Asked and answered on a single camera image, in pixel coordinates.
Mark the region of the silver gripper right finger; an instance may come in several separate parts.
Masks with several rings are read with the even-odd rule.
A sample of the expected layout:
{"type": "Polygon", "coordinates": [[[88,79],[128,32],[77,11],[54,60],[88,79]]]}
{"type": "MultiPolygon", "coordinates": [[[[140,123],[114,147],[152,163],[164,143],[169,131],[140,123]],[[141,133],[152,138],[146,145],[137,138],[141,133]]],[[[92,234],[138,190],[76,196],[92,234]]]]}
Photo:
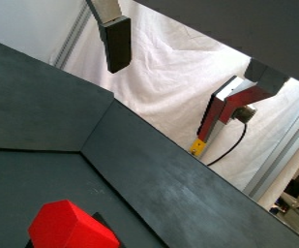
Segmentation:
{"type": "Polygon", "coordinates": [[[288,76],[252,58],[242,78],[232,76],[210,94],[205,112],[196,131],[196,140],[189,153],[198,156],[217,133],[217,127],[237,119],[242,124],[252,118],[256,110],[250,104],[276,95],[288,76]]]}

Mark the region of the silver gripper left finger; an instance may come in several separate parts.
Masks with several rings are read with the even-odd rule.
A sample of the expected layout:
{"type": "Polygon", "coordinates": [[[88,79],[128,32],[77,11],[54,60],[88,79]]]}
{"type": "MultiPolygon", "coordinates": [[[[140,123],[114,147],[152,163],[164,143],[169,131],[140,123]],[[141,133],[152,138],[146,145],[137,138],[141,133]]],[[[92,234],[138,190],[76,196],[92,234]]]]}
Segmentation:
{"type": "Polygon", "coordinates": [[[117,0],[85,0],[98,24],[100,38],[105,47],[106,69],[116,73],[129,65],[130,18],[120,11],[117,0]]]}

